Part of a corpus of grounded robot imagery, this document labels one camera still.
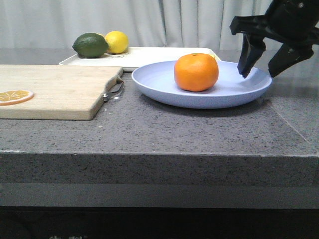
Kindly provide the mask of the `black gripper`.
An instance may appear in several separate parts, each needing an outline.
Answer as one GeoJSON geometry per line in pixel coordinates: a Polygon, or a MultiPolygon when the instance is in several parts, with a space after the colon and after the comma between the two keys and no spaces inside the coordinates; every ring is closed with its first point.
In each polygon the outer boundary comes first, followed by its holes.
{"type": "Polygon", "coordinates": [[[284,43],[268,63],[271,77],[311,58],[314,54],[312,45],[319,43],[318,22],[317,0],[274,0],[264,15],[234,17],[231,33],[243,33],[237,65],[239,74],[244,78],[249,75],[266,50],[264,38],[284,43]]]}

